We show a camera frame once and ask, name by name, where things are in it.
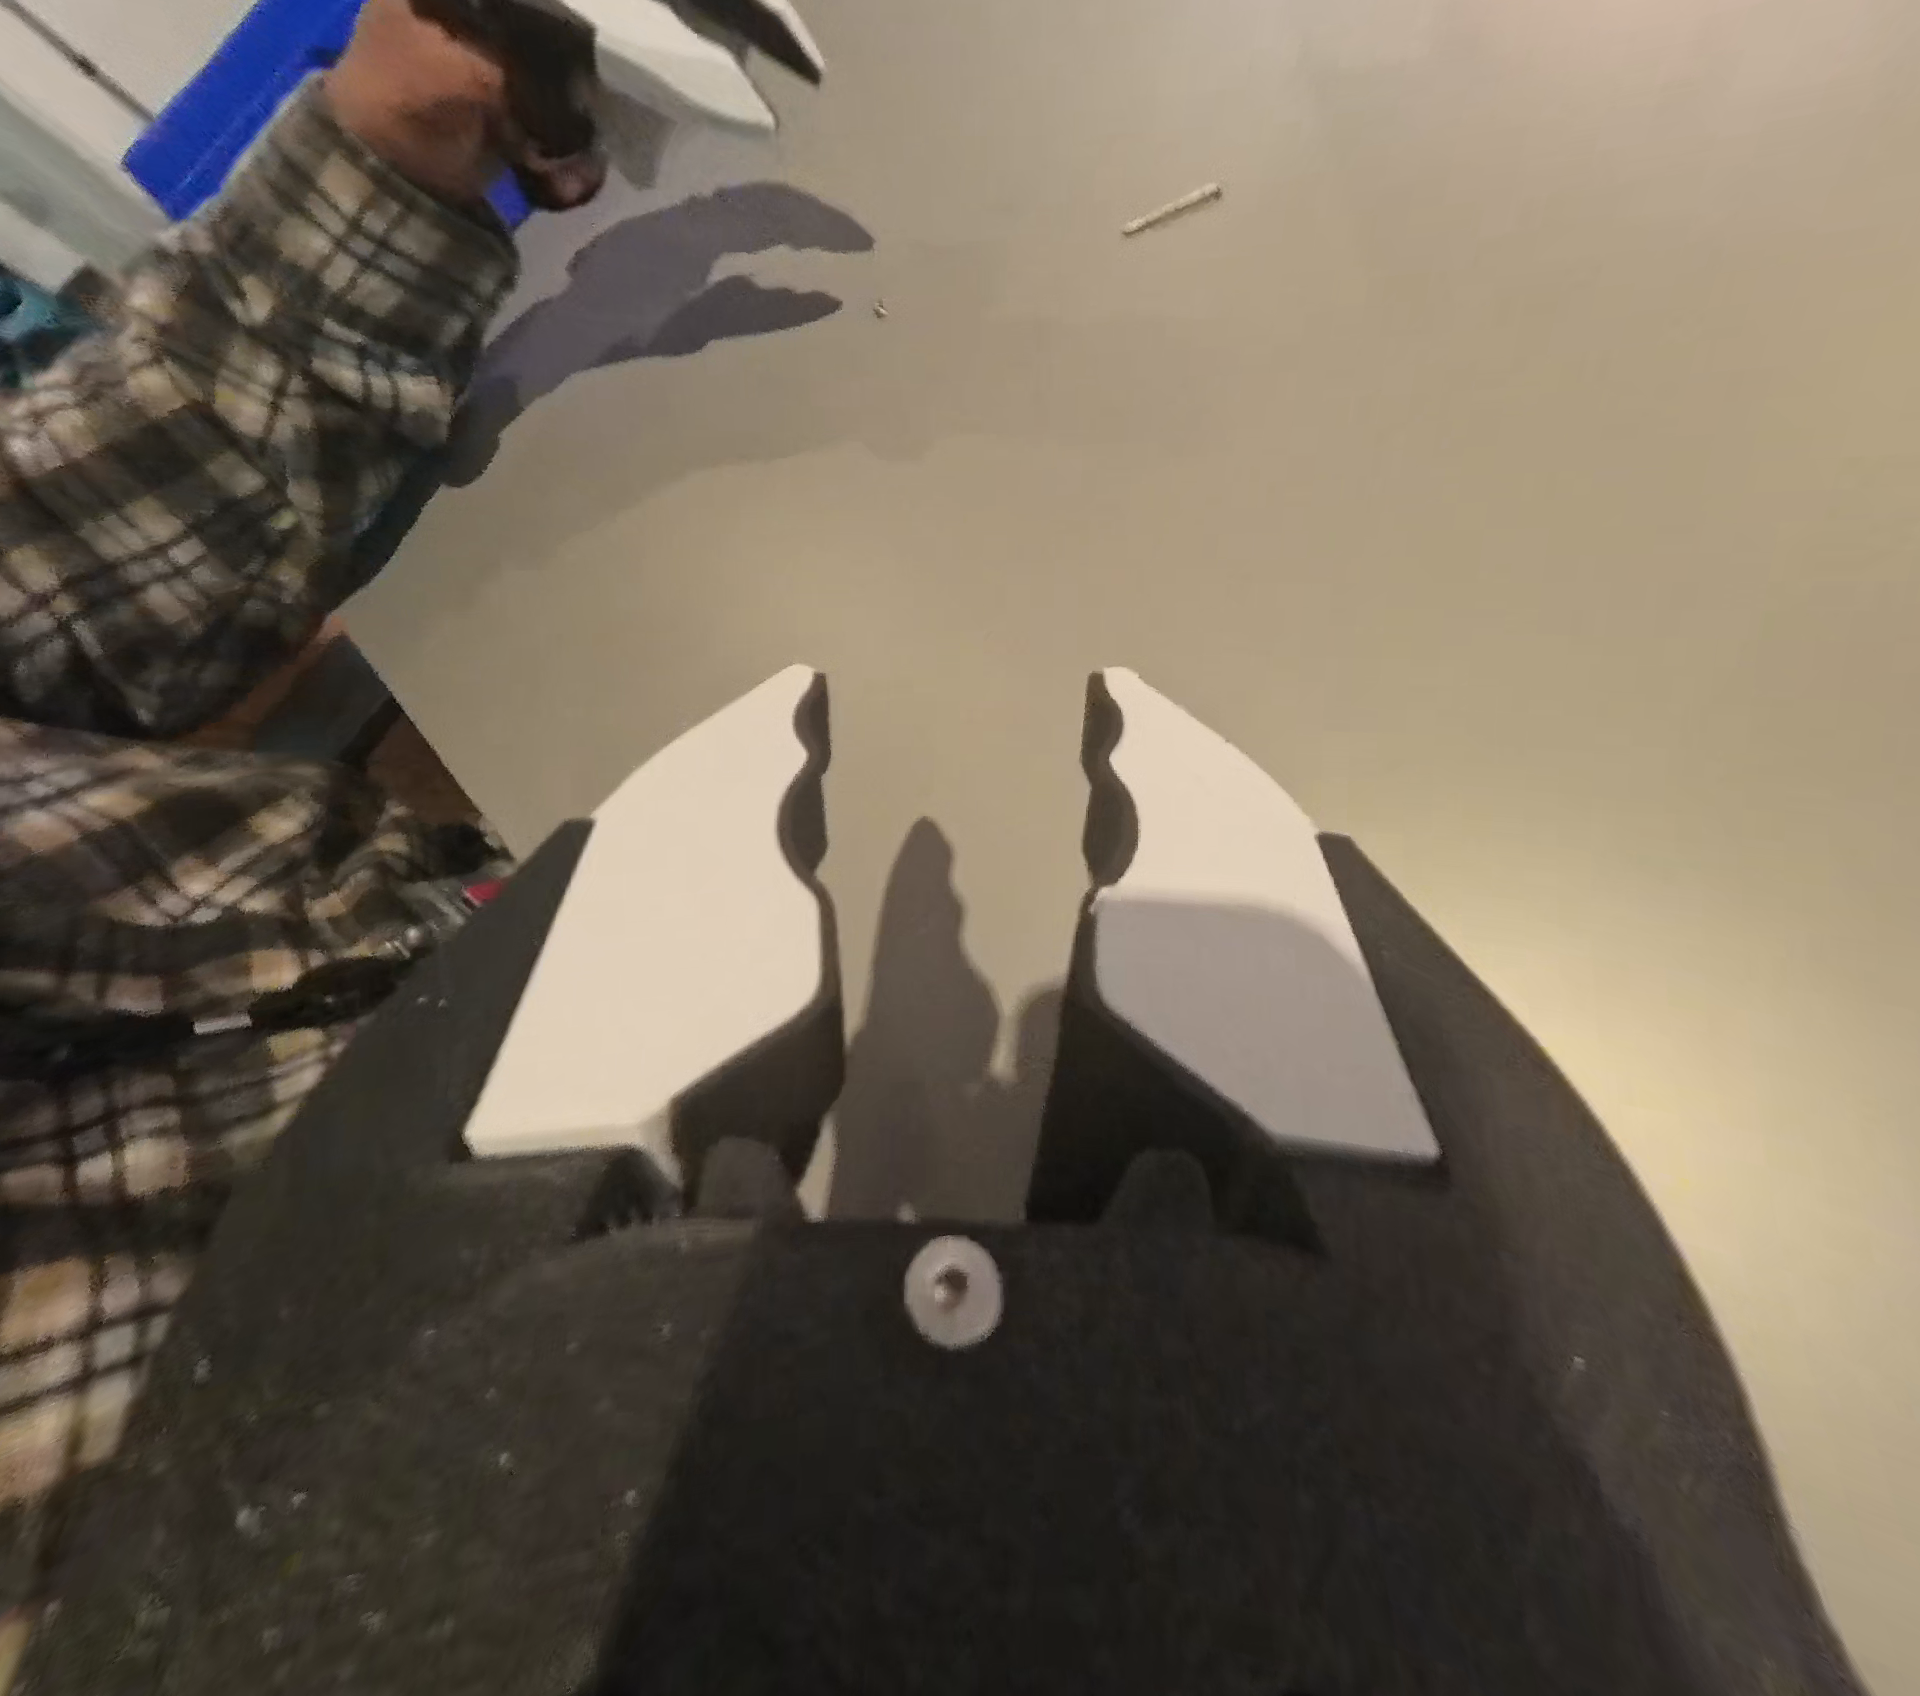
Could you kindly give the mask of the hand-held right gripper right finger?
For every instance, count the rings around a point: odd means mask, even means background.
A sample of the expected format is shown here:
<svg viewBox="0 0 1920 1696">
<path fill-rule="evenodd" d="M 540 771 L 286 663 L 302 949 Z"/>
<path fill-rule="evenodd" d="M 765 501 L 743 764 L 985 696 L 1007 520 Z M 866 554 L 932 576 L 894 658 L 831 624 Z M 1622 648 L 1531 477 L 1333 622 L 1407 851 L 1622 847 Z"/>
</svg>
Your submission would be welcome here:
<svg viewBox="0 0 1920 1696">
<path fill-rule="evenodd" d="M 1220 1234 L 1320 1252 L 1300 1165 L 1442 1161 L 1325 834 L 1127 666 L 1087 677 L 1078 755 L 1087 889 L 1023 1216 L 1128 1219 L 1148 1174 Z"/>
</svg>

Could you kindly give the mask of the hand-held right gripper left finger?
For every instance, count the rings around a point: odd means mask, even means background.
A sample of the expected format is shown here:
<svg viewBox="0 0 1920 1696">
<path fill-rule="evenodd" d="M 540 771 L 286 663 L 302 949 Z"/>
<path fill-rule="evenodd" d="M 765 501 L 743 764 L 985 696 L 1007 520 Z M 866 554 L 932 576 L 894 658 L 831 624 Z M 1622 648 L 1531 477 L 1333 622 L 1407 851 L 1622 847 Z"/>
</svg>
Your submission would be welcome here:
<svg viewBox="0 0 1920 1696">
<path fill-rule="evenodd" d="M 477 1160 L 633 1149 L 692 1188 L 723 1142 L 802 1181 L 849 1074 L 823 884 L 824 672 L 791 663 L 591 813 L 463 1142 Z"/>
</svg>

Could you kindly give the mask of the blue plastic bin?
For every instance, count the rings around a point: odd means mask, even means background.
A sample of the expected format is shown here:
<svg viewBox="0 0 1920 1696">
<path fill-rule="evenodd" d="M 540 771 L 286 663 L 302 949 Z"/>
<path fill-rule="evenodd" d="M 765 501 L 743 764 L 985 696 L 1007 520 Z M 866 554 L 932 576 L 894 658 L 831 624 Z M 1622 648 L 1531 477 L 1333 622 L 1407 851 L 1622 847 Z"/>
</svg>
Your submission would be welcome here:
<svg viewBox="0 0 1920 1696">
<path fill-rule="evenodd" d="M 349 47 L 369 0 L 256 0 L 123 156 L 163 215 L 185 221 L 307 79 Z"/>
</svg>

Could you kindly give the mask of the person's left forearm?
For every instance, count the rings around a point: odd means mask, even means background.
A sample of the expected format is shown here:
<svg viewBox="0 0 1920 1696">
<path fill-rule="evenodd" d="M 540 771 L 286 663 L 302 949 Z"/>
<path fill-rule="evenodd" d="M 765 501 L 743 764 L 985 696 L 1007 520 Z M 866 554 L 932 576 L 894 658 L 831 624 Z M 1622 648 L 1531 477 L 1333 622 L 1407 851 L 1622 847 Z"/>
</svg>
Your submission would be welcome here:
<svg viewBox="0 0 1920 1696">
<path fill-rule="evenodd" d="M 447 444 L 515 280 L 487 204 L 411 181 L 310 79 L 4 397 L 4 720 L 176 738 L 288 663 Z"/>
</svg>

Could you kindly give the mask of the person's left hand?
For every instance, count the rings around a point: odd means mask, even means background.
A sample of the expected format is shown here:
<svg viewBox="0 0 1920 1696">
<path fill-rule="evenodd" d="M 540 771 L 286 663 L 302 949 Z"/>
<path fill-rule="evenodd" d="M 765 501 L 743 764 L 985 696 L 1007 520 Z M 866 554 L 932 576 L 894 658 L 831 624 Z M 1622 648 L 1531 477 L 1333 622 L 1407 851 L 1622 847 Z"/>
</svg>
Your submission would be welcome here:
<svg viewBox="0 0 1920 1696">
<path fill-rule="evenodd" d="M 593 201 L 606 154 L 540 148 L 517 106 L 507 57 L 429 0 L 366 0 L 349 46 L 323 75 L 334 122 L 402 178 L 447 204 L 481 210 L 513 175 L 540 210 Z"/>
</svg>

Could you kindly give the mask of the person's plaid shirt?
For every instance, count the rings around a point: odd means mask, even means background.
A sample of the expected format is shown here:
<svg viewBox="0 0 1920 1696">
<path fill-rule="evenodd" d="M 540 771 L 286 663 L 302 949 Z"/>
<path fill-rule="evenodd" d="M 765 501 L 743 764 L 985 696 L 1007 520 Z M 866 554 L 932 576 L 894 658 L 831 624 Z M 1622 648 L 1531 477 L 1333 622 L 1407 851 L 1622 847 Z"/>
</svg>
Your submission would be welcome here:
<svg viewBox="0 0 1920 1696">
<path fill-rule="evenodd" d="M 113 1458 L 234 1189 L 511 868 L 343 764 L 4 721 L 4 1521 Z"/>
</svg>

